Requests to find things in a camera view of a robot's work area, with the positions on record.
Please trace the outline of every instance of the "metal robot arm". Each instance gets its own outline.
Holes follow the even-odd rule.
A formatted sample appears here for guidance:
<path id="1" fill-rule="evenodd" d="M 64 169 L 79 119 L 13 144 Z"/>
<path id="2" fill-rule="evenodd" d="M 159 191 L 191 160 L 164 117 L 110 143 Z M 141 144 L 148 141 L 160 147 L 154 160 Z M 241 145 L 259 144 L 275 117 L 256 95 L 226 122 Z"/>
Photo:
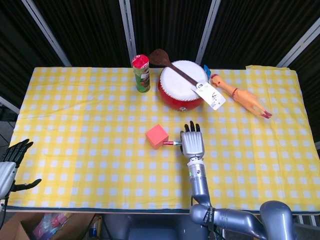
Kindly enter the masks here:
<path id="1" fill-rule="evenodd" d="M 250 212 L 228 208 L 215 209 L 211 205 L 206 170 L 202 157 L 205 154 L 198 124 L 190 121 L 181 132 L 181 151 L 189 159 L 189 179 L 192 196 L 199 203 L 190 209 L 191 220 L 200 225 L 214 226 L 253 236 L 261 240 L 294 240 L 293 218 L 290 208 L 279 201 L 265 202 L 260 208 L 263 224 Z"/>

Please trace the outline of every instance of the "toy drum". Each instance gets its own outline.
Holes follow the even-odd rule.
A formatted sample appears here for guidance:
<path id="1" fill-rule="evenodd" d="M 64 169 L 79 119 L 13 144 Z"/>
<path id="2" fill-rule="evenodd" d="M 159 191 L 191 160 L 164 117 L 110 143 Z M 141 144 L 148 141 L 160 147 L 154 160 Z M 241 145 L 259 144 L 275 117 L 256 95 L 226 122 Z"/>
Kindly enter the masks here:
<path id="1" fill-rule="evenodd" d="M 175 61 L 172 64 L 197 82 L 208 82 L 205 70 L 198 64 L 187 60 Z M 178 111 L 194 109 L 203 102 L 203 99 L 193 91 L 196 90 L 196 86 L 169 67 L 165 67 L 160 74 L 158 90 L 162 101 Z"/>

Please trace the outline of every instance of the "pringles can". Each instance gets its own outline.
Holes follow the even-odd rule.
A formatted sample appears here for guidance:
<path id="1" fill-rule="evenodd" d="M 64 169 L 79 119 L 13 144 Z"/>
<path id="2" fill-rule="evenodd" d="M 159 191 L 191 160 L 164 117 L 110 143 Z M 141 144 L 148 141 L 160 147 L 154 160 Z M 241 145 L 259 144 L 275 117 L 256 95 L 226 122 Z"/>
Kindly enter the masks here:
<path id="1" fill-rule="evenodd" d="M 150 90 L 149 58 L 146 55 L 137 55 L 132 60 L 135 75 L 136 89 L 140 93 Z"/>

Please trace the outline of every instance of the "red cube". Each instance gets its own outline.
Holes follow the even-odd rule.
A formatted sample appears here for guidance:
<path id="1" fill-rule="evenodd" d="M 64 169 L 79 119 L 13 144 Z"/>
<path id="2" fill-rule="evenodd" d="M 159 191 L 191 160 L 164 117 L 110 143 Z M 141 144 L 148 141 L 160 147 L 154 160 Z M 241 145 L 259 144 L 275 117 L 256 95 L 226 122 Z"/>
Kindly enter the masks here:
<path id="1" fill-rule="evenodd" d="M 145 133 L 146 139 L 149 140 L 154 149 L 158 149 L 163 145 L 163 142 L 168 141 L 169 135 L 161 127 L 160 124 L 154 126 Z"/>

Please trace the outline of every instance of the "rubber chicken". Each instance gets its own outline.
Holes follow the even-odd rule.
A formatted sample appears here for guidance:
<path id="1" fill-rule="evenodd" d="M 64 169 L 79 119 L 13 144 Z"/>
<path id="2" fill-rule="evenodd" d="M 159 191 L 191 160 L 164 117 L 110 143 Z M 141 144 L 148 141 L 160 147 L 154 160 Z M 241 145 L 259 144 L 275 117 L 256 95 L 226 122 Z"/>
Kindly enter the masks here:
<path id="1" fill-rule="evenodd" d="M 218 74 L 213 74 L 211 76 L 211 82 L 216 87 L 220 87 L 225 90 L 233 100 L 240 103 L 254 115 L 262 116 L 266 119 L 271 118 L 272 114 L 267 112 L 261 106 L 258 97 L 253 93 L 227 84 Z"/>

